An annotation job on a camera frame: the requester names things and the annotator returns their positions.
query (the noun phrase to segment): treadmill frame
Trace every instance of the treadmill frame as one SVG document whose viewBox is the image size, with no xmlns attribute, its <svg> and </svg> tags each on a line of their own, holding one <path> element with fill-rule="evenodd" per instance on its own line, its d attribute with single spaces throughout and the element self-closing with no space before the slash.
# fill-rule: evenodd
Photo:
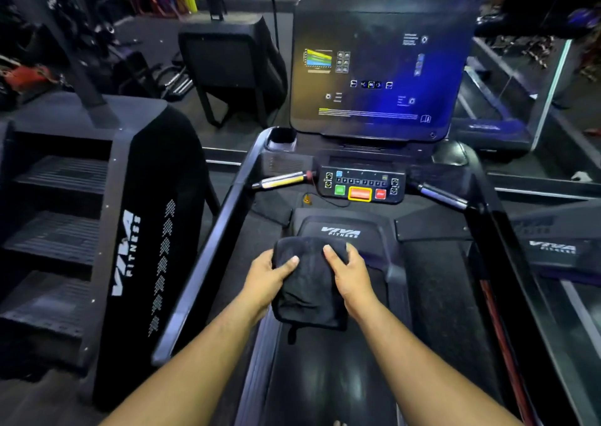
<svg viewBox="0 0 601 426">
<path fill-rule="evenodd" d="M 277 127 L 261 132 L 248 151 L 155 348 L 155 366 L 164 365 L 203 329 L 240 229 L 254 200 L 255 192 L 250 185 L 263 179 L 261 153 L 274 130 Z M 468 159 L 467 167 L 472 171 L 468 194 L 470 206 L 465 212 L 465 219 L 481 254 L 530 400 L 544 424 L 554 424 L 558 418 L 567 424 L 585 423 L 585 418 L 591 418 L 590 415 L 594 413 L 588 398 L 579 388 L 579 375 L 570 359 L 564 357 L 563 338 L 558 325 L 547 312 L 545 298 L 530 272 L 501 200 L 487 179 L 480 160 L 469 146 L 462 145 L 462 148 Z M 268 314 L 260 323 L 260 336 L 274 325 L 270 316 Z M 542 323 L 541 317 L 546 317 L 545 323 Z M 252 355 L 238 410 L 238 416 L 244 415 L 246 418 L 245 426 L 253 424 L 251 415 L 257 421 L 255 424 L 258 424 L 264 401 L 263 398 L 257 399 L 258 396 L 251 396 L 256 385 L 253 383 L 247 387 L 249 377 L 274 356 L 270 354 L 271 342 L 258 339 L 256 345 L 257 351 Z"/>
</svg>

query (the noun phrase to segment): treadmill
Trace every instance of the treadmill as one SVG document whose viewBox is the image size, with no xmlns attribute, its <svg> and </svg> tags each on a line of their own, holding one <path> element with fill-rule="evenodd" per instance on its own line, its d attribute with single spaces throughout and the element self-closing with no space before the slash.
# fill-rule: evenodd
<svg viewBox="0 0 601 426">
<path fill-rule="evenodd" d="M 474 285 L 486 280 L 497 295 L 512 345 L 505 356 L 515 356 L 525 383 L 532 382 L 528 399 L 544 406 L 537 414 L 543 422 L 574 418 L 521 289 L 532 278 L 507 214 L 475 152 L 447 139 L 477 15 L 474 0 L 299 0 L 291 128 L 264 130 L 249 150 L 155 349 L 155 365 L 199 332 L 228 260 L 239 257 L 235 245 L 251 209 L 279 222 L 282 236 L 352 243 L 379 300 L 416 334 L 423 317 L 413 312 L 430 292 L 427 285 L 412 286 L 403 243 L 424 232 L 448 238 L 448 227 L 423 225 L 424 213 L 434 222 L 444 215 L 459 224 L 454 236 L 474 240 L 480 268 Z M 295 209 L 282 198 L 287 191 L 300 197 Z M 435 205 L 403 212 L 413 195 Z M 481 306 L 476 302 L 474 309 Z M 485 305 L 480 313 L 487 314 Z M 294 343 L 289 331 L 271 311 L 261 320 L 232 424 L 405 424 L 356 323 L 349 321 L 344 332 L 305 327 Z M 492 346 L 489 353 L 502 361 Z M 500 379 L 498 390 L 477 384 L 518 415 L 502 362 L 496 370 L 486 376 Z M 546 375 L 542 387 L 539 374 Z M 479 374 L 472 375 L 474 381 Z"/>
</svg>

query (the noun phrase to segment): orange button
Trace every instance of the orange button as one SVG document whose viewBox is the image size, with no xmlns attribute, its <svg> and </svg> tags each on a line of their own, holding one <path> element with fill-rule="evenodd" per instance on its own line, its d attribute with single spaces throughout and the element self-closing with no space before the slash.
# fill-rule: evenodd
<svg viewBox="0 0 601 426">
<path fill-rule="evenodd" d="M 349 200 L 372 201 L 372 189 L 366 187 L 350 187 Z"/>
</svg>

